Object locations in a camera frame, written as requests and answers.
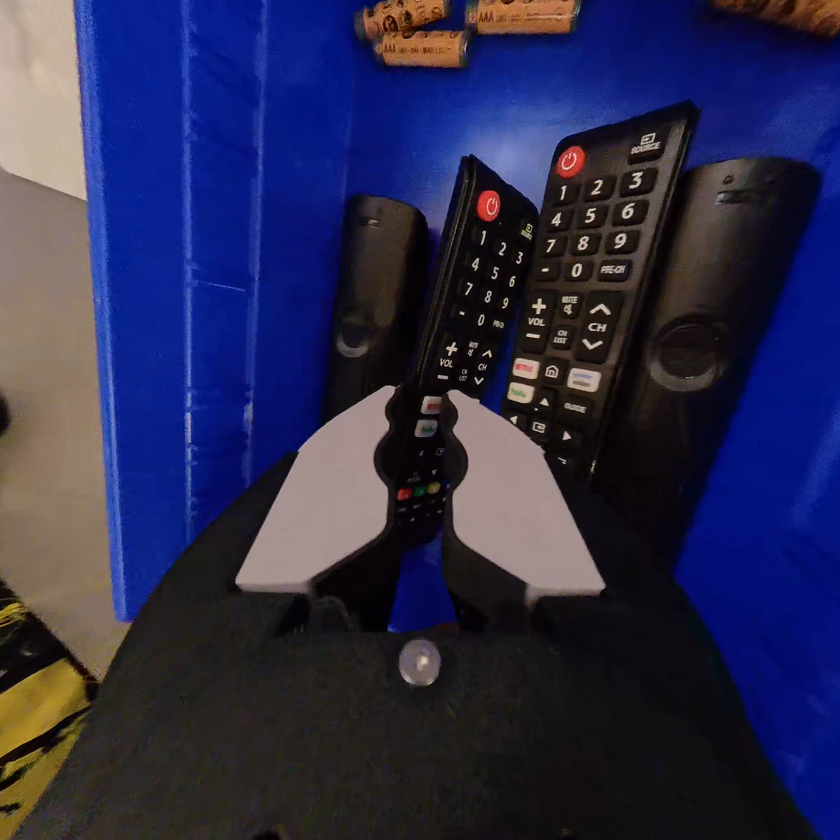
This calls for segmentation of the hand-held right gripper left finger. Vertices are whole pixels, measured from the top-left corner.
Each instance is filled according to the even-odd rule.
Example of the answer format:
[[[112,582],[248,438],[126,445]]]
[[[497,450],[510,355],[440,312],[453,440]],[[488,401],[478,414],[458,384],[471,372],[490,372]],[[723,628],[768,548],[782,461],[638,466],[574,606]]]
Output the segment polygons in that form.
[[[300,447],[235,578],[247,593],[340,599],[365,631],[387,629],[400,574],[389,487],[376,453],[391,432],[386,385]]]

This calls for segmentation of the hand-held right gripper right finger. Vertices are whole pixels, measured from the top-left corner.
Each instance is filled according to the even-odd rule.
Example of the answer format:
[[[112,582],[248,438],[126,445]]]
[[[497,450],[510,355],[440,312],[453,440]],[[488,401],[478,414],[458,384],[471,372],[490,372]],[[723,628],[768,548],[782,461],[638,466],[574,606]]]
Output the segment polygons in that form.
[[[460,391],[442,414],[451,480],[442,567],[466,624],[518,627],[542,599],[606,583],[540,446]]]

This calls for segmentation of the black remote control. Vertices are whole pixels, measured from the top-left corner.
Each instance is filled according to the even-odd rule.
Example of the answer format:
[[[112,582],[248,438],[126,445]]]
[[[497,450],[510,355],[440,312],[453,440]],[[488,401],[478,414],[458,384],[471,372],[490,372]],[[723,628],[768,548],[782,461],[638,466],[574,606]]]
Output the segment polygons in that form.
[[[555,148],[502,413],[589,482],[700,111],[683,101]]]
[[[822,187],[764,156],[688,171],[594,470],[594,488],[673,569]]]
[[[344,206],[339,279],[329,330],[321,421],[406,378],[424,305],[429,261],[425,216],[384,196]]]
[[[514,320],[537,222],[527,197],[473,154],[462,157],[396,422],[394,524],[410,550],[432,541],[445,517],[444,396],[484,395]]]

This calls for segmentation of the blue plastic bin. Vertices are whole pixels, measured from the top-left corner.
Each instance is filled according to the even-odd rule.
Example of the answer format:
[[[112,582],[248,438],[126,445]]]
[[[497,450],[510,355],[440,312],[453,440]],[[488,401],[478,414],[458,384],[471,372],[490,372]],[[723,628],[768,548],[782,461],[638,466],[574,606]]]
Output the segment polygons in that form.
[[[838,38],[708,2],[583,2],[570,36],[387,69],[364,2],[77,2],[117,618],[318,425],[347,195],[443,226],[462,155],[536,206],[564,136],[692,100],[687,166],[822,190],[686,541],[782,781],[838,838]]]

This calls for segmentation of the orange AAA battery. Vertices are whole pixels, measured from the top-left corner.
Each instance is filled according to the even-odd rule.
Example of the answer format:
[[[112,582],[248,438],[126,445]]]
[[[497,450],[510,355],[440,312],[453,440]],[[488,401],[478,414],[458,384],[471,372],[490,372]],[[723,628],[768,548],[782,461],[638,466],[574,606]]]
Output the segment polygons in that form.
[[[465,25],[481,36],[569,35],[581,1],[467,1]]]
[[[356,12],[353,30],[358,40],[372,42],[388,34],[413,32],[449,13],[449,1],[383,1]]]
[[[711,8],[825,39],[839,34],[838,1],[710,1]]]
[[[373,43],[373,55],[385,67],[463,69],[468,64],[471,32],[416,30],[390,33]]]

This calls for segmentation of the yellow black patterned pants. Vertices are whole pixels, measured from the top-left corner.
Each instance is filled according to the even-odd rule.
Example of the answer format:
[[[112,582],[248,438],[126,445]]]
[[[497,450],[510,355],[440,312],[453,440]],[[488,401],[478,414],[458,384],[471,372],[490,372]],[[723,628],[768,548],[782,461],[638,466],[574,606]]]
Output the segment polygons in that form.
[[[16,834],[75,746],[98,682],[1,583],[1,838]]]

